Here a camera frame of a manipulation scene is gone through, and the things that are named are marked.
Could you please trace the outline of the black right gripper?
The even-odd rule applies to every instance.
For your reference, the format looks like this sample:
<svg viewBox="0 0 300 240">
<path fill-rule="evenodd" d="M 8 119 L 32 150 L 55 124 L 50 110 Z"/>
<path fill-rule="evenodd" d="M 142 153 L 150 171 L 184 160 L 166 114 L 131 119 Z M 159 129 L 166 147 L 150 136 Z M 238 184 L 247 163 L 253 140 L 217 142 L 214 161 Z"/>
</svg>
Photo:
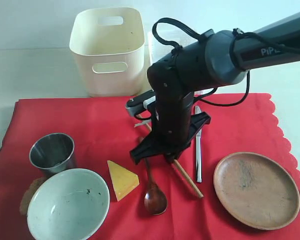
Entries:
<svg viewBox="0 0 300 240">
<path fill-rule="evenodd" d="M 144 158 L 158 155 L 163 155 L 169 164 L 173 164 L 190 147 L 198 131 L 211 122 L 206 112 L 192 115 L 193 92 L 176 102 L 155 97 L 155 101 L 147 106 L 152 130 L 129 152 L 136 165 Z"/>
</svg>

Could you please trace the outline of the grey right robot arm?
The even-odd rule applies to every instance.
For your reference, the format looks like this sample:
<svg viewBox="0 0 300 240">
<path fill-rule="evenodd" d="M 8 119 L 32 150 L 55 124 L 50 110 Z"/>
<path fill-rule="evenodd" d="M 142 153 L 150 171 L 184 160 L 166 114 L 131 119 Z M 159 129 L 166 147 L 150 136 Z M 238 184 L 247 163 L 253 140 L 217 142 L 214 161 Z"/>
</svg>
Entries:
<svg viewBox="0 0 300 240">
<path fill-rule="evenodd" d="M 172 161 L 187 149 L 192 139 L 211 121 L 205 113 L 192 114 L 192 106 L 202 101 L 196 91 L 235 85 L 250 78 L 250 70 L 300 61 L 300 12 L 254 32 L 238 28 L 198 34 L 173 18 L 161 23 L 178 27 L 195 42 L 181 46 L 152 34 L 172 51 L 147 69 L 151 89 L 130 99 L 125 107 L 137 118 L 150 112 L 151 132 L 130 151 L 134 163 L 163 155 Z"/>
</svg>

